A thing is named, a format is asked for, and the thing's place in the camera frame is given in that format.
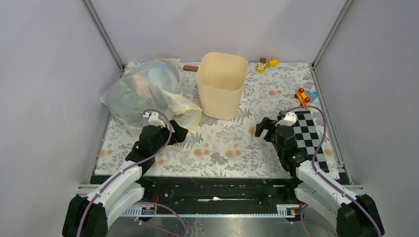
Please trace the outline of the translucent yellowish plastic bag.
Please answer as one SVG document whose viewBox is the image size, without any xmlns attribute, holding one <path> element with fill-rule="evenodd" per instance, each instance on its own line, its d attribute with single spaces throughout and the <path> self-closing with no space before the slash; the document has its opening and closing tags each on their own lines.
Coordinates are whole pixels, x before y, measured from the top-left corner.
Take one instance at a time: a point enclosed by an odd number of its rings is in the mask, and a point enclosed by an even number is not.
<svg viewBox="0 0 419 237">
<path fill-rule="evenodd" d="M 121 121 L 127 131 L 138 137 L 148 121 L 146 109 L 164 113 L 181 127 L 193 131 L 202 117 L 202 109 L 183 93 L 179 59 L 156 59 L 131 69 L 102 95 L 101 102 Z"/>
</svg>

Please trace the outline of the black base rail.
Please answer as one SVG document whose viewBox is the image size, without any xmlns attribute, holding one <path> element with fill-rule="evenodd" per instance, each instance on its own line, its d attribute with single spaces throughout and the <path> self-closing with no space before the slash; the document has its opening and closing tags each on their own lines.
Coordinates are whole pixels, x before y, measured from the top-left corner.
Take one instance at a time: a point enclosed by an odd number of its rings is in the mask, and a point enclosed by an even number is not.
<svg viewBox="0 0 419 237">
<path fill-rule="evenodd" d="M 151 201 L 164 204 L 180 216 L 298 215 L 299 201 L 291 179 L 145 177 L 144 199 L 126 208 L 122 216 L 170 215 Z"/>
</svg>

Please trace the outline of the blue triangle block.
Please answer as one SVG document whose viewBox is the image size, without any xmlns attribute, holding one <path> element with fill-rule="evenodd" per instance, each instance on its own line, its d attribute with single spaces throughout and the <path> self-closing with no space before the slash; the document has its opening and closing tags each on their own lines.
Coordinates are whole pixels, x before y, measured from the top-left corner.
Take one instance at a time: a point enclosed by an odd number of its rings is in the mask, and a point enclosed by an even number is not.
<svg viewBox="0 0 419 237">
<path fill-rule="evenodd" d="M 306 90 L 305 94 L 308 98 L 310 98 L 311 103 L 313 103 L 319 97 L 319 92 L 318 91 Z"/>
</svg>

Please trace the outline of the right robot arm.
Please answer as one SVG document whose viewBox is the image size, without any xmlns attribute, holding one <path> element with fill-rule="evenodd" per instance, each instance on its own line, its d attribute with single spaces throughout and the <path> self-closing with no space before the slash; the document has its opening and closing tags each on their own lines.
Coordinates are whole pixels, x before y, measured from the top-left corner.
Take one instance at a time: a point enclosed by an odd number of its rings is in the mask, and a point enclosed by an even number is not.
<svg viewBox="0 0 419 237">
<path fill-rule="evenodd" d="M 301 201 L 327 219 L 339 237 L 382 237 L 385 230 L 375 201 L 356 194 L 329 177 L 321 138 L 310 112 L 280 112 L 264 117 L 255 136 L 273 145 L 282 168 L 291 178 L 283 190 L 290 203 Z"/>
</svg>

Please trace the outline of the beige trash bin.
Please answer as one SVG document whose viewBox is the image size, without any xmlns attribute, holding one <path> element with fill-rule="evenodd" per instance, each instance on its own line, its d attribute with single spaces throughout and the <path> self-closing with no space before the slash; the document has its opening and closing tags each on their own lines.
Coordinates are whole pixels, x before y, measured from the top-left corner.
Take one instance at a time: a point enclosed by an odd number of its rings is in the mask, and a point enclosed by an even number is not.
<svg viewBox="0 0 419 237">
<path fill-rule="evenodd" d="M 233 119 L 239 108 L 248 61 L 226 53 L 207 53 L 196 74 L 201 108 L 206 116 Z"/>
</svg>

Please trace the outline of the black white checkerboard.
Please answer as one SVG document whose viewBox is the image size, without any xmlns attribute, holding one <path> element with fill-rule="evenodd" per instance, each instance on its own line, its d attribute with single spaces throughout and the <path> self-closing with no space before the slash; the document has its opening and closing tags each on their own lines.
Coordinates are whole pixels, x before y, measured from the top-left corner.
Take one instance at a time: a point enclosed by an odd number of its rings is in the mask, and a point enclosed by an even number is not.
<svg viewBox="0 0 419 237">
<path fill-rule="evenodd" d="M 296 123 L 293 125 L 293 132 L 297 147 L 312 158 L 319 147 L 322 135 L 317 132 L 312 114 L 309 111 L 295 112 L 295 115 Z"/>
</svg>

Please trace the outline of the yellow toy figure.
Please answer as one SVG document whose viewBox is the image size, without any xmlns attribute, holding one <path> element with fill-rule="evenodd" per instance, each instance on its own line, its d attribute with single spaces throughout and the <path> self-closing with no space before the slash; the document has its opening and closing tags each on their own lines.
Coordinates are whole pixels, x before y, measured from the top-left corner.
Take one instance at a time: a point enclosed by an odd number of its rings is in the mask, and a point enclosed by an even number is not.
<svg viewBox="0 0 419 237">
<path fill-rule="evenodd" d="M 264 73 L 265 69 L 266 69 L 266 63 L 263 63 L 263 62 L 258 62 L 257 63 L 256 71 L 258 73 Z"/>
</svg>

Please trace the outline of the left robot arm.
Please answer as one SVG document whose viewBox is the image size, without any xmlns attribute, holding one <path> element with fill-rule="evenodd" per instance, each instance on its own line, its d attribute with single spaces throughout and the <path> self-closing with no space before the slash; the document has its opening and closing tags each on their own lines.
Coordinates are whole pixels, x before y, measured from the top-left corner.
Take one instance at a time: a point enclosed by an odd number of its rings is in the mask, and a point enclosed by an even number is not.
<svg viewBox="0 0 419 237">
<path fill-rule="evenodd" d="M 104 237 L 114 221 L 134 203 L 147 203 L 153 190 L 139 184 L 166 146 L 181 143 L 188 130 L 171 120 L 169 125 L 152 122 L 142 128 L 138 141 L 128 153 L 120 171 L 86 196 L 75 195 L 65 217 L 62 236 Z"/>
</svg>

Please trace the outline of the brown cylinder block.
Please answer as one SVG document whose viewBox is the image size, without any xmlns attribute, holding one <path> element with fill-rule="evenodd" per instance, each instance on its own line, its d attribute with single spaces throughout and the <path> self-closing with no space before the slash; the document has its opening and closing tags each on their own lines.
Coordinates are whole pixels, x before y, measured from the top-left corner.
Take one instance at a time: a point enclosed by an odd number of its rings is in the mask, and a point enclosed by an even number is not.
<svg viewBox="0 0 419 237">
<path fill-rule="evenodd" d="M 197 72 L 199 69 L 198 66 L 192 66 L 192 65 L 184 65 L 183 66 L 183 70 L 184 71 L 189 71 L 189 72 Z"/>
</svg>

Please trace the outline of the orange red toy car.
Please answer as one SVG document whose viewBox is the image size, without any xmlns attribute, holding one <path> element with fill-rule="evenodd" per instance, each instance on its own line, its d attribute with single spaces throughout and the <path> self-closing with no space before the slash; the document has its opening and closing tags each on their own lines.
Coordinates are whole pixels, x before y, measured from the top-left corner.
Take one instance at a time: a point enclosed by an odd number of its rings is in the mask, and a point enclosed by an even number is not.
<svg viewBox="0 0 419 237">
<path fill-rule="evenodd" d="M 302 87 L 296 90 L 294 98 L 300 102 L 301 106 L 308 106 L 311 104 L 311 98 L 306 95 L 305 90 Z"/>
</svg>

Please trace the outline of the yellow cube block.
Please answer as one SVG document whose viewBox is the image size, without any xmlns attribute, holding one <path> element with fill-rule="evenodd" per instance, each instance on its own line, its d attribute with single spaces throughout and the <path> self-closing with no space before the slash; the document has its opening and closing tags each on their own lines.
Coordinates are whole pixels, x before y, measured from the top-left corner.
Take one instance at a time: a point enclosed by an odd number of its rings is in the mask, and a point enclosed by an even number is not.
<svg viewBox="0 0 419 237">
<path fill-rule="evenodd" d="M 279 64 L 279 61 L 277 59 L 272 59 L 268 61 L 269 67 L 276 67 Z"/>
</svg>

